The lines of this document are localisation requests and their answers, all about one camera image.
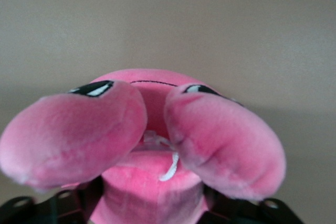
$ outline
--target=black eye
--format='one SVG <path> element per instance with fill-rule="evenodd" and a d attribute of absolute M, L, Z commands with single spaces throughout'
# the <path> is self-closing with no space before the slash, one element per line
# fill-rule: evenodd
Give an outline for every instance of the black eye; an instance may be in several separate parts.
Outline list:
<path fill-rule="evenodd" d="M 98 97 L 108 91 L 112 86 L 113 81 L 98 81 L 71 89 L 68 93 L 82 94 L 88 97 Z"/>
<path fill-rule="evenodd" d="M 242 105 L 240 102 L 237 102 L 235 99 L 230 99 L 228 97 L 225 97 L 219 93 L 217 93 L 216 91 L 212 90 L 211 88 L 208 88 L 207 86 L 204 86 L 204 85 L 191 85 L 189 86 L 185 91 L 184 93 L 193 93 L 193 92 L 204 92 L 204 93 L 210 93 L 210 94 L 215 94 L 215 95 L 218 95 L 220 97 L 223 97 L 227 100 L 230 100 L 230 101 L 233 101 L 237 104 L 239 104 L 240 106 L 242 107 L 245 107 L 244 105 Z"/>
<path fill-rule="evenodd" d="M 193 93 L 193 92 L 204 92 L 221 96 L 216 91 L 204 85 L 191 85 L 184 91 L 184 93 Z"/>

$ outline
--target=drawstring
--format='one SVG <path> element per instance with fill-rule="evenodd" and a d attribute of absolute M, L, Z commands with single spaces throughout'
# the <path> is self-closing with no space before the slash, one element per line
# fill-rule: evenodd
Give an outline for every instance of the drawstring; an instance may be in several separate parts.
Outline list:
<path fill-rule="evenodd" d="M 171 165 L 171 167 L 169 168 L 168 172 L 165 175 L 162 175 L 159 180 L 160 181 L 167 181 L 169 179 L 171 179 L 174 174 L 176 173 L 177 170 L 177 163 L 179 161 L 179 155 L 177 152 L 173 153 L 173 164 Z"/>
<path fill-rule="evenodd" d="M 174 146 L 168 139 L 157 135 L 155 131 L 145 131 L 143 141 L 145 143 L 155 143 L 156 145 L 164 144 L 167 145 L 171 150 L 175 150 Z M 179 162 L 179 155 L 177 152 L 173 153 L 172 159 L 173 164 L 171 165 L 171 167 L 168 169 L 166 174 L 160 176 L 159 178 L 159 180 L 162 182 L 171 179 L 177 171 L 177 163 Z"/>

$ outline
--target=beige wall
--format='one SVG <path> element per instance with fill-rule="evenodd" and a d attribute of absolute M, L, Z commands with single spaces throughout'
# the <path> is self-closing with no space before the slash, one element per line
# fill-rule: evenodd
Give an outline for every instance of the beige wall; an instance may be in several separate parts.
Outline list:
<path fill-rule="evenodd" d="M 287 152 L 276 196 L 334 222 L 336 0 L 0 0 L 0 131 L 39 97 L 124 68 L 189 74 L 253 109 Z M 0 191 L 32 193 L 4 177 Z"/>

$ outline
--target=plush toy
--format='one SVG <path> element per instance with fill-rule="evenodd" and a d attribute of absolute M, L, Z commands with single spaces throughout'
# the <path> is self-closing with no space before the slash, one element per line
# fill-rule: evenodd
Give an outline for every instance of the plush toy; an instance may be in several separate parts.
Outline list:
<path fill-rule="evenodd" d="M 50 189 L 99 176 L 96 224 L 192 224 L 207 209 L 204 184 L 261 200 L 285 175 L 270 127 L 201 81 L 128 69 L 38 100 L 0 141 L 2 171 Z"/>

